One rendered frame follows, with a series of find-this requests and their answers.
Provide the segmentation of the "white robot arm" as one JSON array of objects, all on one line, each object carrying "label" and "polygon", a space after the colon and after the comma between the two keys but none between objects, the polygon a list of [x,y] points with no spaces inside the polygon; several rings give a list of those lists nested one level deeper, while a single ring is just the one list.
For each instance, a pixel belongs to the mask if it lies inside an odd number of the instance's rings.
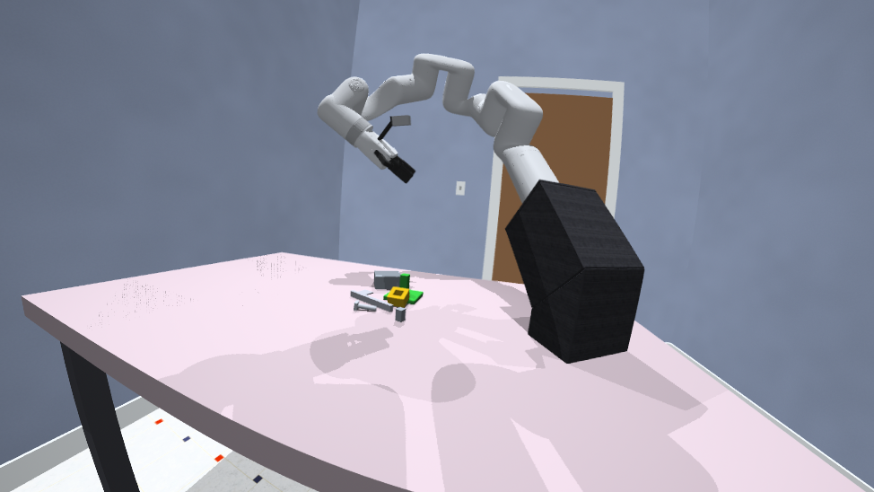
[{"label": "white robot arm", "polygon": [[444,109],[470,116],[487,135],[495,137],[494,152],[506,167],[521,203],[539,179],[559,183],[543,155],[530,145],[543,118],[540,106],[505,81],[496,81],[487,94],[468,99],[475,68],[463,60],[419,54],[414,58],[411,75],[391,76],[369,97],[367,83],[350,77],[320,103],[318,116],[354,146],[370,125],[369,120],[397,105],[430,99],[439,70],[448,72],[442,96]]}]

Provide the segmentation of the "yellow square nut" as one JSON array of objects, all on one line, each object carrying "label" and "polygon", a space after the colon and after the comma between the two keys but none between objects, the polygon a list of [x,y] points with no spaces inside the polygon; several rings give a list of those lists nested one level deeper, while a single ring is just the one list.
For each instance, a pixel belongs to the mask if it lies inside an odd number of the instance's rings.
[{"label": "yellow square nut", "polygon": [[[399,295],[399,296],[398,296]],[[394,287],[389,292],[387,299],[388,303],[397,307],[405,308],[407,301],[410,298],[409,289]]]}]

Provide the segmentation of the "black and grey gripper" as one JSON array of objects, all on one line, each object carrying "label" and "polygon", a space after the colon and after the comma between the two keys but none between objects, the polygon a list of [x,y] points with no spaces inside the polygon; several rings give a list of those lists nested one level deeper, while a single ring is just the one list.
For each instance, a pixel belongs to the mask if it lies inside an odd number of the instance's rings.
[{"label": "black and grey gripper", "polygon": [[354,147],[358,148],[381,170],[384,170],[388,167],[388,169],[391,170],[397,177],[399,177],[405,183],[408,183],[410,179],[414,176],[415,169],[412,168],[404,160],[402,160],[398,156],[398,152],[394,150],[394,148],[389,145],[385,140],[378,140],[377,138],[379,136],[374,133],[372,129],[373,126],[369,125],[357,137],[354,142]]}]

